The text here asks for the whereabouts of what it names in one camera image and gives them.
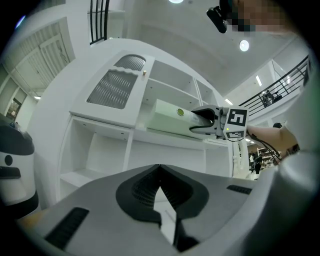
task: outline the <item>grey vent grille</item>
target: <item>grey vent grille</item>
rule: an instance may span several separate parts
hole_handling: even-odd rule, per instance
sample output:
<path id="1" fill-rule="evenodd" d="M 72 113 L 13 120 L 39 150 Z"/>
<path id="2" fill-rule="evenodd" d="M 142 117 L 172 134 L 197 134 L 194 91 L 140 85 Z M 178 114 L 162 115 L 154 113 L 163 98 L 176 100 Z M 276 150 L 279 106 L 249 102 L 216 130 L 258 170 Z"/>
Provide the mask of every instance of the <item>grey vent grille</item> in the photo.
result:
<path id="1" fill-rule="evenodd" d="M 86 102 L 122 110 L 127 104 L 137 77 L 134 74 L 110 70 L 100 80 Z"/>
<path id="2" fill-rule="evenodd" d="M 141 71 L 146 63 L 146 60 L 138 55 L 123 56 L 116 64 L 116 67 Z"/>

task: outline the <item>green circle sticker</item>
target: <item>green circle sticker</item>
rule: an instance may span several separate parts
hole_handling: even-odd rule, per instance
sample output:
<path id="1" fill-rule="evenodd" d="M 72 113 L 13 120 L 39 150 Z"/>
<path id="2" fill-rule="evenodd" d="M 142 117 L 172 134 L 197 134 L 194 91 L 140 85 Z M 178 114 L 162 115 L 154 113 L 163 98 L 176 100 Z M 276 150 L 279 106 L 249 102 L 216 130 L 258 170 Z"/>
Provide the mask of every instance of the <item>green circle sticker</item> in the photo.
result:
<path id="1" fill-rule="evenodd" d="M 178 108 L 176 111 L 179 116 L 183 116 L 185 114 L 185 112 L 181 108 Z"/>

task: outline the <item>white door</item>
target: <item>white door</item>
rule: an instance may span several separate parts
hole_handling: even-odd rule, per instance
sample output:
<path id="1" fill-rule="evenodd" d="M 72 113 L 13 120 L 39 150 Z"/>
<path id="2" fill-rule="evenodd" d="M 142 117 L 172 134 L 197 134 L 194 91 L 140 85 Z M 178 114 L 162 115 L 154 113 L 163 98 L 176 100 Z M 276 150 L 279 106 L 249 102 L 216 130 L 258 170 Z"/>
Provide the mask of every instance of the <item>white door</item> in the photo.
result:
<path id="1" fill-rule="evenodd" d="M 73 115 L 133 128 L 155 58 L 121 51 L 86 84 Z"/>

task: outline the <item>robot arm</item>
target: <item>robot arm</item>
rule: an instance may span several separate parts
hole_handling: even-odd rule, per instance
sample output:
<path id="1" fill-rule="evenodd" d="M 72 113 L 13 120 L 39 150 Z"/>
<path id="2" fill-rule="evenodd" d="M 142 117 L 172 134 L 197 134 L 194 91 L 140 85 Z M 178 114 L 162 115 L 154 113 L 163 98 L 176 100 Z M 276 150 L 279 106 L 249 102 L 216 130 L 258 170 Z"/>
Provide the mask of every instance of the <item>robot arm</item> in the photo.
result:
<path id="1" fill-rule="evenodd" d="M 217 139 L 234 141 L 246 136 L 249 115 L 245 107 L 204 105 L 192 112 L 211 122 L 211 125 L 191 127 L 190 131 L 195 134 L 216 135 Z"/>

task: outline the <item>railing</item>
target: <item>railing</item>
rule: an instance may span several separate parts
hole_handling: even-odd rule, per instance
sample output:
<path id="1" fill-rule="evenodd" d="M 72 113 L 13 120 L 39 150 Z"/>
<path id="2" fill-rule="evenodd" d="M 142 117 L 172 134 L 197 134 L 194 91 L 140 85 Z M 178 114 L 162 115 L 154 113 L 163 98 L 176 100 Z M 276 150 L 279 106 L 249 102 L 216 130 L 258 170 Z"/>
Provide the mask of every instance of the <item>railing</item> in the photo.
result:
<path id="1" fill-rule="evenodd" d="M 108 27 L 108 11 L 109 2 L 106 0 L 104 5 L 104 0 L 101 0 L 99 8 L 99 0 L 91 0 L 90 2 L 90 45 L 99 42 L 101 40 L 107 40 L 107 27 Z"/>
<path id="2" fill-rule="evenodd" d="M 252 116 L 293 93 L 304 83 L 307 64 L 308 56 L 280 79 L 239 106 L 248 108 L 249 116 Z"/>

